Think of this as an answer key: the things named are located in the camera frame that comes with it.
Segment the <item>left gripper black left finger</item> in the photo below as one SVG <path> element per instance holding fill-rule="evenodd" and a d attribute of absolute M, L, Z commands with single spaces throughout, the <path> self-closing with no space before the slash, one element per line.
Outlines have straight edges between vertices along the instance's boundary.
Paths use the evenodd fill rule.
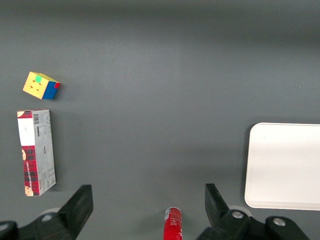
<path fill-rule="evenodd" d="M 90 184 L 82 185 L 57 211 L 44 213 L 18 227 L 15 221 L 0 223 L 2 240 L 75 240 L 94 209 Z"/>

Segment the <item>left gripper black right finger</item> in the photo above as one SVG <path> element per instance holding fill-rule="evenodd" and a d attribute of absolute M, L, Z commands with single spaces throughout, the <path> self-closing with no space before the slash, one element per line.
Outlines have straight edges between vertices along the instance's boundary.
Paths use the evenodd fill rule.
<path fill-rule="evenodd" d="M 309 240 L 291 219 L 269 216 L 260 222 L 239 209 L 230 209 L 213 183 L 205 185 L 205 211 L 210 223 L 198 240 Z"/>

